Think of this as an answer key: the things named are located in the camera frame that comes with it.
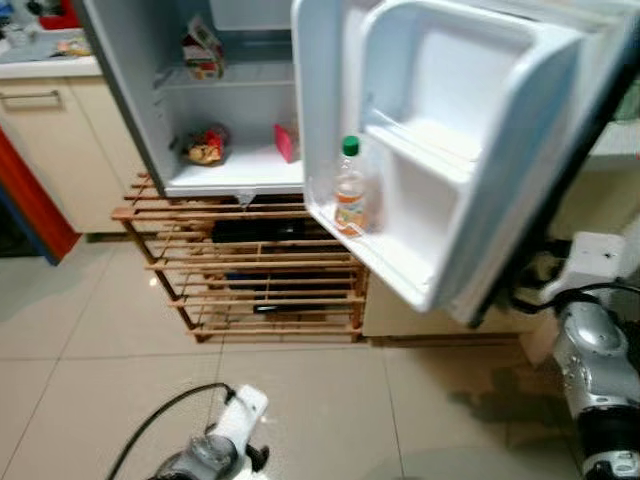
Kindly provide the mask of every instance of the refrigerator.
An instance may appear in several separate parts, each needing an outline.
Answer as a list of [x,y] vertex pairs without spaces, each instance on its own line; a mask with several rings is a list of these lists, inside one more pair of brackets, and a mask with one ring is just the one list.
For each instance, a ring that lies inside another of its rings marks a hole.
[[[474,324],[545,227],[638,73],[636,0],[76,0],[140,154],[167,197],[304,193],[311,215],[412,308]],[[182,59],[200,15],[221,78]],[[222,122],[214,168],[184,160]],[[286,163],[274,125],[297,125]],[[334,221],[345,135],[370,224]]]

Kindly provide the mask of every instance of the black cable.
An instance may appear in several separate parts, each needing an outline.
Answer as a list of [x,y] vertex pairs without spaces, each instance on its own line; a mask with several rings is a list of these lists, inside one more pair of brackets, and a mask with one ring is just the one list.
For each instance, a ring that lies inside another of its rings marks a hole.
[[620,281],[616,282],[602,282],[602,283],[592,283],[590,285],[585,285],[584,287],[578,288],[570,288],[568,290],[564,290],[559,293],[551,300],[546,303],[542,303],[540,305],[534,305],[533,303],[526,302],[524,300],[520,300],[516,298],[515,295],[510,296],[511,305],[521,312],[528,313],[530,315],[541,312],[542,310],[546,310],[547,308],[554,307],[558,305],[560,302],[564,301],[567,297],[571,295],[577,295],[584,292],[590,292],[593,290],[623,290],[626,292],[635,293],[636,295],[640,295],[640,287],[636,287],[634,285],[629,285],[627,283],[623,283]]
[[120,471],[120,467],[122,467],[122,464],[127,459],[127,456],[129,455],[129,452],[131,451],[133,446],[140,439],[140,437],[145,432],[145,430],[149,428],[149,425],[155,422],[160,415],[162,415],[164,412],[169,410],[176,403],[181,402],[185,398],[190,397],[191,395],[195,395],[196,393],[203,392],[205,390],[211,390],[213,388],[224,388],[227,391],[227,396],[225,397],[225,400],[224,400],[225,404],[229,403],[229,401],[236,396],[236,391],[233,388],[231,388],[229,385],[222,382],[215,382],[215,383],[207,383],[206,385],[200,385],[199,387],[194,387],[168,400],[167,402],[162,404],[155,412],[149,415],[146,418],[146,420],[142,422],[142,424],[138,427],[138,429],[133,433],[133,435],[131,435],[126,445],[124,446],[124,448],[120,451],[120,454],[118,455],[118,458],[116,459],[115,463],[111,467],[111,471],[107,476],[107,480],[115,480],[116,476],[118,475],[118,472]]

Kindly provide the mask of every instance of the white floor tile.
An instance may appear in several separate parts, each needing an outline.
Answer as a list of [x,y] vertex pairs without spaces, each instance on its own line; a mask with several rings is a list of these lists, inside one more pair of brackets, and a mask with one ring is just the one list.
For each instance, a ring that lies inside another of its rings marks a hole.
[[408,477],[577,478],[555,397],[517,346],[387,349],[385,359]]
[[269,478],[401,476],[381,352],[228,353],[219,379],[251,383],[269,396],[266,422],[252,442],[271,448]]
[[63,354],[65,358],[219,352],[196,344],[131,243],[116,251]]
[[0,358],[57,358],[111,256],[83,239],[57,267],[0,260]]
[[44,391],[54,360],[0,361],[0,477]]
[[[214,381],[217,355],[61,360],[4,480],[103,480],[129,436],[160,404]],[[149,478],[206,425],[211,394],[169,410],[119,478]]]

